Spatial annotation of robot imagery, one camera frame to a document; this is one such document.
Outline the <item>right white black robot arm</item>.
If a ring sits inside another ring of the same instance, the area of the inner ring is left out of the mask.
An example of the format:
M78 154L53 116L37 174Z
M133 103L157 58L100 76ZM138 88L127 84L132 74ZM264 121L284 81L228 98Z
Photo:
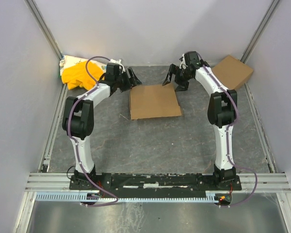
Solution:
M186 91L189 80L198 81L208 93L209 105L207 117L213 126L216 142L216 160L213 179L216 183L236 179L236 168L232 155L233 125L239 118L237 92L224 86L213 73L209 64L196 51L182 54L180 65L171 64L162 85L169 84L172 77L178 85L175 89Z

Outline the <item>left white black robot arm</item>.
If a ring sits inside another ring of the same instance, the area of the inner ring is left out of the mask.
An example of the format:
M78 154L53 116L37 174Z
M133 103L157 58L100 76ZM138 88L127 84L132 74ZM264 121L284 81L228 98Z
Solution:
M124 68L120 60L111 60L106 65L106 72L94 80L94 87L82 95L66 99L62 128L70 138L75 153L74 180L94 180L96 176L90 148L94 108L116 90L124 92L141 84L131 67Z

